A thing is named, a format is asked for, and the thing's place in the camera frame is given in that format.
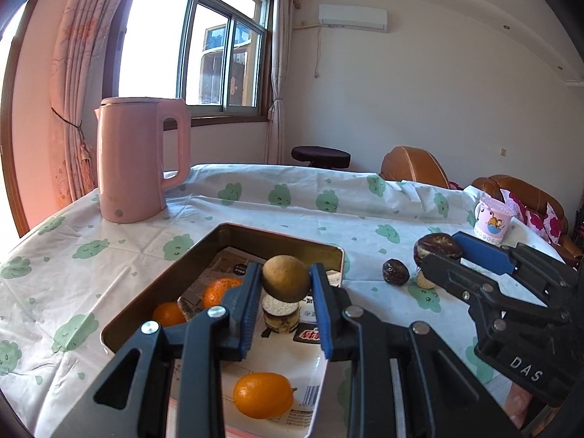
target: brown leather sofa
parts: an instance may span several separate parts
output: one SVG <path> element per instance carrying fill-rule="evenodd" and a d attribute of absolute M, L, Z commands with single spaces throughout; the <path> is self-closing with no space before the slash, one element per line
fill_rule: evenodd
<path fill-rule="evenodd" d="M 411 146 L 396 146 L 387 153 L 381 164 L 386 181 L 416 181 L 450 189 L 448 178 L 431 153 Z"/>
<path fill-rule="evenodd" d="M 572 267 L 578 265 L 582 258 L 582 251 L 567 235 L 568 220 L 564 215 L 564 209 L 556 199 L 550 196 L 550 194 L 525 181 L 521 181 L 521 179 L 507 176 L 506 174 L 497 174 L 495 176 L 490 176 L 489 178 L 478 178 L 473 181 L 472 185 L 485 191 L 499 201 L 503 201 L 503 194 L 500 191 L 501 189 L 511 191 L 519 198 L 519 200 L 521 200 L 522 203 L 525 204 L 527 208 L 537 211 L 542 216 L 544 216 L 547 211 L 547 203 L 550 203 L 550 206 L 553 207 L 562 222 L 560 244 L 552 244 L 552 246 L 568 265 Z"/>

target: tablecloth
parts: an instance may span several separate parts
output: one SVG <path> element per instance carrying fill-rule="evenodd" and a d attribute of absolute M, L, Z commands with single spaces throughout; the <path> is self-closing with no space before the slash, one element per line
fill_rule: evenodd
<path fill-rule="evenodd" d="M 168 206 L 144 222 L 100 215 L 98 191 L 29 232 L 0 266 L 0 388 L 38 438 L 49 437 L 108 362 L 101 329 L 150 282 L 219 223 L 233 222 L 338 245 L 343 286 L 384 321 L 424 320 L 502 401 L 510 382 L 474 355 L 468 307 L 441 288 L 388 285 L 381 266 L 398 258 L 415 273 L 412 247 L 429 232 L 472 232 L 483 194 L 376 174 L 265 165 L 201 165 L 167 192 Z M 559 258 L 519 222 L 505 243 Z M 510 277 L 509 295 L 536 301 Z M 344 436 L 347 364 L 329 364 L 314 436 Z"/>

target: tangerine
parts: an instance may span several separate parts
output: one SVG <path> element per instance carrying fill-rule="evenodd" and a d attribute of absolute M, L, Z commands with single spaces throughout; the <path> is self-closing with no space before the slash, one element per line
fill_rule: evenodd
<path fill-rule="evenodd" d="M 162 326 L 175 326 L 186 322 L 185 316 L 176 301 L 168 301 L 158 305 L 154 313 L 152 313 L 152 319 Z"/>
<path fill-rule="evenodd" d="M 294 403 L 290 381 L 280 374 L 247 374 L 233 387 L 233 402 L 242 414 L 265 420 L 286 413 Z"/>
<path fill-rule="evenodd" d="M 205 309 L 217 306 L 221 303 L 223 295 L 230 288 L 235 288 L 241 285 L 241 280 L 238 278 L 219 278 L 211 283 L 203 295 L 203 307 Z"/>

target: cup handle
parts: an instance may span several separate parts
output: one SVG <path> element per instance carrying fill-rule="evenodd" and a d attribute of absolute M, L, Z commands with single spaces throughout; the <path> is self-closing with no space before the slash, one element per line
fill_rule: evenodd
<path fill-rule="evenodd" d="M 179 169 L 172 178 L 162 180 L 162 191 L 180 186 L 191 172 L 191 111 L 182 99 L 160 99 L 158 119 L 162 124 L 167 118 L 176 120 Z"/>
<path fill-rule="evenodd" d="M 475 207 L 475 220 L 478 220 L 478 210 L 480 209 L 481 204 L 482 203 L 479 201 L 477 206 Z"/>

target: air conditioner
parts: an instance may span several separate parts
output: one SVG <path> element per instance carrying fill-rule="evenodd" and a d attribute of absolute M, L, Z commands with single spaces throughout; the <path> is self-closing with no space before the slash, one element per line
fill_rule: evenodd
<path fill-rule="evenodd" d="M 387 10 L 365 6 L 320 5 L 318 19 L 324 26 L 387 32 Z"/>

